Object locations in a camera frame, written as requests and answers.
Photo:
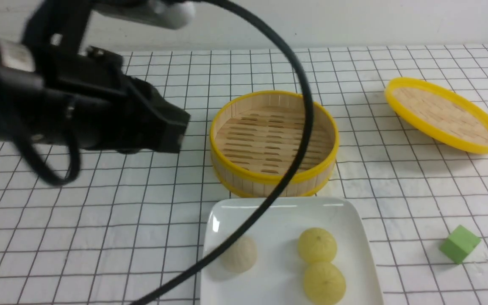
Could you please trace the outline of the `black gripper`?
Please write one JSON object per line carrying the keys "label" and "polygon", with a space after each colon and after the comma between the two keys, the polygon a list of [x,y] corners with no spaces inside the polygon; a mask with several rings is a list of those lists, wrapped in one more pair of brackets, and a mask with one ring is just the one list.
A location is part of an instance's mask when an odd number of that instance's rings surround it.
{"label": "black gripper", "polygon": [[42,47],[36,62],[44,84],[36,130],[47,141],[62,144],[70,132],[85,150],[180,152],[190,114],[147,81],[125,75],[119,54]]}

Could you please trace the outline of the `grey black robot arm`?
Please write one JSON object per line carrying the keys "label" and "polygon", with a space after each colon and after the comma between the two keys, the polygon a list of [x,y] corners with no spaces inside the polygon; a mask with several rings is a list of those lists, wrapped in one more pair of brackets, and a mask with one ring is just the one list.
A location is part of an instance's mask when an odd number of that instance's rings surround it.
{"label": "grey black robot arm", "polygon": [[0,141],[19,133],[63,146],[68,134],[83,150],[178,153],[190,114],[122,64],[95,47],[80,55],[0,39]]}

